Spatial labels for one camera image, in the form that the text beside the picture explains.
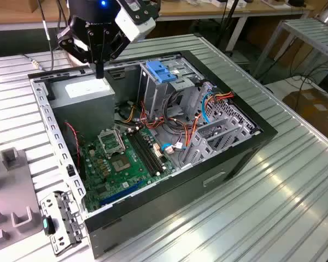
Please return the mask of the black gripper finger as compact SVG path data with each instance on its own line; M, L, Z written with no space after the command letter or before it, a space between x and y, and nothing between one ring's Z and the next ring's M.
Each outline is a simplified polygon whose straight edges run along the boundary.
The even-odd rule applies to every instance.
M67 51L80 62L92 64L92 70L95 74L95 77L100 79L100 58L97 53L97 49L95 49L95 46L92 44L87 46L87 50L79 47L75 43L75 35L73 33L73 30L69 26L63 29L57 35L59 47Z
M122 32L118 31L111 35L109 31L103 32L101 58L99 62L99 78L104 77L104 65L109 61L113 61L124 51L129 45L130 40Z

